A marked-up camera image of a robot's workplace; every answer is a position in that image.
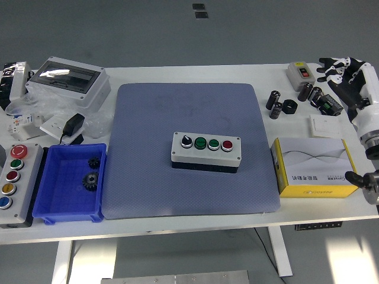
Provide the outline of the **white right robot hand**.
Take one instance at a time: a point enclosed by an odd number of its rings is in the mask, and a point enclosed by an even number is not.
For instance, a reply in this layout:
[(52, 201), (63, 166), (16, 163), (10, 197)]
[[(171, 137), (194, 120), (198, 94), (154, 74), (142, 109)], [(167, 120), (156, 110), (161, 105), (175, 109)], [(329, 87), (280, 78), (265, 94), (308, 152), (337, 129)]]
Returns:
[(362, 141), (378, 133), (378, 76), (368, 62), (352, 57), (320, 58), (323, 65), (317, 69), (347, 107), (348, 118)]

